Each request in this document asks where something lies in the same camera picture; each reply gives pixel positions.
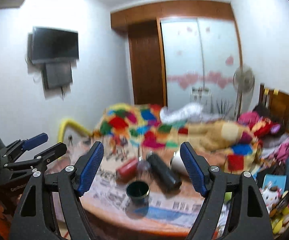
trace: frosted glass door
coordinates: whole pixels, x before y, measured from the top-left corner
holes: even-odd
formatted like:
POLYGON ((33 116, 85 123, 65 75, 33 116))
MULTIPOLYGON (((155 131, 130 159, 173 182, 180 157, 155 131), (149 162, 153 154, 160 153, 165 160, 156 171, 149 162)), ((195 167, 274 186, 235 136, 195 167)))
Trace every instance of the frosted glass door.
POLYGON ((240 65, 235 24, 233 21, 206 18, 198 18, 198 24, 203 49, 205 87, 212 94, 210 111, 215 114, 226 111, 227 117, 233 117, 237 92, 232 80, 240 65))
POLYGON ((196 19, 162 21, 161 26, 168 109, 176 110, 190 102, 193 86, 203 85, 203 61, 198 23, 196 19))

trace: blue gripper pad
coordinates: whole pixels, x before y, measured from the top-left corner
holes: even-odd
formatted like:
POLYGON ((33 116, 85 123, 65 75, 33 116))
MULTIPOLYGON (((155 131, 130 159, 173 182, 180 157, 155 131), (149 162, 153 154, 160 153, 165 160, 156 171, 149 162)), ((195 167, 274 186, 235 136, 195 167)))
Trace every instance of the blue gripper pad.
POLYGON ((79 197, 87 192, 94 180, 103 159, 104 148, 101 142, 95 142, 86 155, 81 156, 75 164, 75 183, 73 188, 79 197))
POLYGON ((189 142, 184 142, 180 146, 180 157, 189 174, 190 181, 196 192, 203 197, 211 189, 211 181, 209 176, 209 164, 203 156, 195 153, 189 142))
POLYGON ((38 147, 39 145, 45 143, 48 141, 48 135, 46 133, 40 133, 39 135, 32 137, 30 139, 27 139, 22 144, 22 150, 29 151, 32 150, 35 147, 38 147))

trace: television screen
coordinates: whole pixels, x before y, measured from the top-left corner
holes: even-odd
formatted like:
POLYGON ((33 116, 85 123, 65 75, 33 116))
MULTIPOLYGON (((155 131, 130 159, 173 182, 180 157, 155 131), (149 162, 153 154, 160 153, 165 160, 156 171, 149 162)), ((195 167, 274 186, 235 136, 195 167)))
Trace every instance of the television screen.
POLYGON ((79 59, 78 33, 34 27, 32 63, 68 62, 79 59))

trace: blue book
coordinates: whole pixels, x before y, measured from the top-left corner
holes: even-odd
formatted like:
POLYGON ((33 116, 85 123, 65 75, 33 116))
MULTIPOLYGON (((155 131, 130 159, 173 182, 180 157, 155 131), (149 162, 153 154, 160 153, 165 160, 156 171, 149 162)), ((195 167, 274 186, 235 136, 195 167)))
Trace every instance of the blue book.
POLYGON ((272 175, 272 174, 266 174, 264 179, 264 184, 262 185, 262 188, 264 188, 266 185, 271 184, 270 187, 277 186, 281 189, 281 194, 284 192, 284 188, 286 185, 286 175, 272 175))

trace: screw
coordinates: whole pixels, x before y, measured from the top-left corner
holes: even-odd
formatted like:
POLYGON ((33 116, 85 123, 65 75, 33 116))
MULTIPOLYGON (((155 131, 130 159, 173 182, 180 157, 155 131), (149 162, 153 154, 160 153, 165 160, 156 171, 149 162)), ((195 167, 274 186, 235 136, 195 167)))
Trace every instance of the screw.
POLYGON ((73 171, 74 170, 74 166, 69 165, 65 168, 65 171, 73 171))
POLYGON ((244 171, 243 172, 243 175, 247 178, 250 178, 251 177, 251 173, 249 171, 244 171))
POLYGON ((39 177, 41 175, 40 171, 35 171, 35 173, 33 174, 34 177, 39 177))
POLYGON ((210 167, 210 170, 213 171, 213 172, 218 172, 219 171, 219 167, 215 166, 215 165, 212 165, 210 167))

